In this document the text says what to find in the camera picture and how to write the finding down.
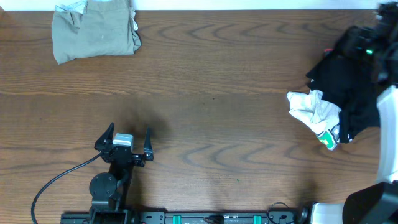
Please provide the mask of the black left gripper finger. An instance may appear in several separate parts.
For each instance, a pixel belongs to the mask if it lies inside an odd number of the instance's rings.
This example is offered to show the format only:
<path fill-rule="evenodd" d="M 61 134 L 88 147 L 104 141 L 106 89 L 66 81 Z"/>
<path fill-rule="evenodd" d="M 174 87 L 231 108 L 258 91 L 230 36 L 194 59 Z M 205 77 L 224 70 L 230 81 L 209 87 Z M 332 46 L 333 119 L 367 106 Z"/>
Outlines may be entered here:
<path fill-rule="evenodd" d="M 154 152 L 152 148 L 152 143 L 150 140 L 151 131 L 149 128 L 146 129 L 146 135 L 144 140 L 144 158 L 146 161 L 154 160 Z"/>
<path fill-rule="evenodd" d="M 114 123 L 111 123 L 107 130 L 96 140 L 94 148 L 99 151 L 105 151 L 113 142 Z"/>

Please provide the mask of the black polo shirt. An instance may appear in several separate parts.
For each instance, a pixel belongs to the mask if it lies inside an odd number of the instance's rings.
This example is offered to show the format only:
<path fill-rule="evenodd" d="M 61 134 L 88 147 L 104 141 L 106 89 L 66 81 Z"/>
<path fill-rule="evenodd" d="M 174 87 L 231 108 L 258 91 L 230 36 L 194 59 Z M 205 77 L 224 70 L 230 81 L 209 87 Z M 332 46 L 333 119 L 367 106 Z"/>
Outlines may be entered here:
<path fill-rule="evenodd" d="M 311 90 L 323 92 L 322 100 L 335 104 L 340 122 L 340 141 L 349 143 L 368 127 L 379 127 L 373 69 L 363 63 L 330 52 L 307 74 Z"/>

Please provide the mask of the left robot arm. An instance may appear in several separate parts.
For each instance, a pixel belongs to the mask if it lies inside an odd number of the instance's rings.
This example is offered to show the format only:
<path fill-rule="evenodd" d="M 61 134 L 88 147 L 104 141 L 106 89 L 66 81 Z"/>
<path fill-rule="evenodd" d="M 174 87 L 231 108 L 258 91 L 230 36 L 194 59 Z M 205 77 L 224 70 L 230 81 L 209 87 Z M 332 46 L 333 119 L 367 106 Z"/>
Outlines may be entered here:
<path fill-rule="evenodd" d="M 126 207 L 127 193 L 134 167 L 143 167 L 154 160 L 150 129 L 146 129 L 144 152 L 136 154 L 134 136 L 114 134 L 114 123 L 96 140 L 94 148 L 100 157 L 110 164 L 109 171 L 94 176 L 89 191 L 92 196 L 89 224 L 140 223 L 139 214 Z"/>

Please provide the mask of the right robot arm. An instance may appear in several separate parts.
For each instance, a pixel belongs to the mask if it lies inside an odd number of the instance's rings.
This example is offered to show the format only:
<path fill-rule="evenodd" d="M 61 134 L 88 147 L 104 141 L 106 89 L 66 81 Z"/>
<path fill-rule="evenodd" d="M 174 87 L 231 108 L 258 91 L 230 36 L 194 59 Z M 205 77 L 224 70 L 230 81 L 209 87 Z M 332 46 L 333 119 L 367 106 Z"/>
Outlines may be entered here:
<path fill-rule="evenodd" d="M 397 223 L 397 2 L 382 3 L 373 28 L 350 27 L 334 50 L 374 69 L 382 91 L 380 160 L 375 184 L 352 193 L 343 203 L 313 203 L 304 223 Z"/>

